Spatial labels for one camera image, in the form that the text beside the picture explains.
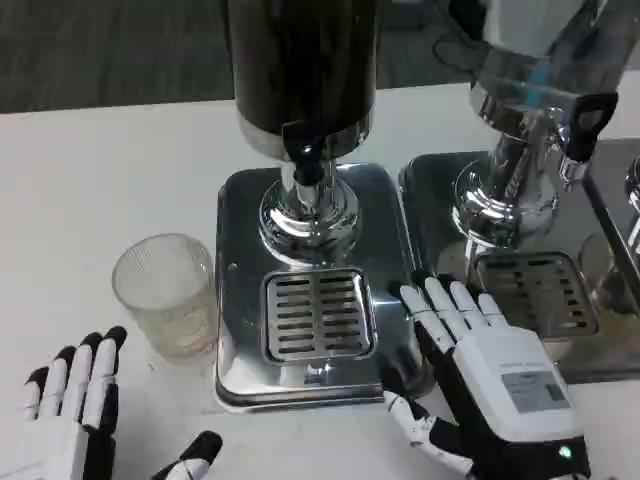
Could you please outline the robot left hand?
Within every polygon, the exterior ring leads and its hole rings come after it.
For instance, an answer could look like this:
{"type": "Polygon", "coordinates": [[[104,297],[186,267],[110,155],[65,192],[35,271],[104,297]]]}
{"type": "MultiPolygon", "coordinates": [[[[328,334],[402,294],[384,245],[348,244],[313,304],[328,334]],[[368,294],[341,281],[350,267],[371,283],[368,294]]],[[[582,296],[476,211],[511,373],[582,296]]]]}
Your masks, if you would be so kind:
{"type": "Polygon", "coordinates": [[[23,385],[21,431],[3,479],[110,479],[119,418],[120,350],[127,330],[92,332],[62,348],[23,385]]]}

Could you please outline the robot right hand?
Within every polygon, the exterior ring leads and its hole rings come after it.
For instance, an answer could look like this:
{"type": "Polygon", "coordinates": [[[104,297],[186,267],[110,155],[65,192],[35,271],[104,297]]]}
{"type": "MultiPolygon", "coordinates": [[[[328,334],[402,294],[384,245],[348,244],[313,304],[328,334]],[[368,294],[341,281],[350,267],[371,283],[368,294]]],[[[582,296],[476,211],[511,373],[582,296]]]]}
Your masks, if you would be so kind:
{"type": "Polygon", "coordinates": [[[465,479],[588,479],[583,428],[543,342],[508,323],[487,292],[446,275],[392,281],[419,351],[454,419],[411,397],[398,369],[379,362],[387,412],[409,444],[465,479]]]}

